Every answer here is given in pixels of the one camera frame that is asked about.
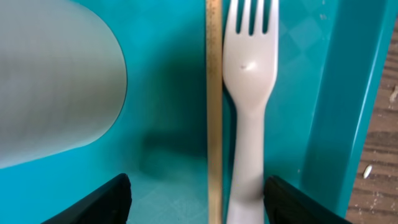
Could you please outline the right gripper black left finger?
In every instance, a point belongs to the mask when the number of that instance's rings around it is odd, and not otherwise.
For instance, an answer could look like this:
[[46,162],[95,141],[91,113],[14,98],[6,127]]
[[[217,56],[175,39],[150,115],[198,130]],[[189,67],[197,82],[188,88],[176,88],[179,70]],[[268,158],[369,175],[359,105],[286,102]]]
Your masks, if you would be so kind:
[[126,224],[131,204],[131,183],[121,173],[44,224]]

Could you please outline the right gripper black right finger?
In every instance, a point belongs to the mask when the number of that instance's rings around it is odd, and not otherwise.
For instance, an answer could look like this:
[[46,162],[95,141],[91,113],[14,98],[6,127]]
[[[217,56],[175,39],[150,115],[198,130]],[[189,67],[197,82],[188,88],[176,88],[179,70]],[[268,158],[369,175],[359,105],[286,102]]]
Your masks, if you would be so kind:
[[276,175],[264,186],[270,224],[351,224]]

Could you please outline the white cup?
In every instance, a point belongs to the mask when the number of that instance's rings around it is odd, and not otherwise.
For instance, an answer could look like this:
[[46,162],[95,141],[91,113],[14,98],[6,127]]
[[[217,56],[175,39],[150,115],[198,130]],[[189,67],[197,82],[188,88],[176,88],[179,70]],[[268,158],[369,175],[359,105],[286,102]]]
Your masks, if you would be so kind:
[[111,29],[75,1],[1,1],[1,167],[92,143],[127,90]]

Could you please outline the white plastic fork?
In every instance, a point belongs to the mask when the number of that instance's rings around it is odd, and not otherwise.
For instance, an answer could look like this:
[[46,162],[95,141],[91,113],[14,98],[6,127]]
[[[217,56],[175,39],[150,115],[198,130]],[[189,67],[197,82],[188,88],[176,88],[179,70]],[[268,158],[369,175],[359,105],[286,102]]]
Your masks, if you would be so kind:
[[249,28],[250,1],[245,1],[241,27],[238,1],[229,5],[223,43],[223,81],[236,108],[236,144],[227,224],[264,223],[264,116],[277,80],[279,0],[272,0],[268,19],[264,1],[256,6]]

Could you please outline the wooden chopstick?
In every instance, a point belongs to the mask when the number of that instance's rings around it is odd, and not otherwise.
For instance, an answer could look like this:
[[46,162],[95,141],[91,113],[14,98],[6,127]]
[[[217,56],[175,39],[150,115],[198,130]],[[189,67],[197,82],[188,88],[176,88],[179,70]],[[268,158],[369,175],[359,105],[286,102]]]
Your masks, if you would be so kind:
[[223,223],[222,1],[206,0],[208,223]]

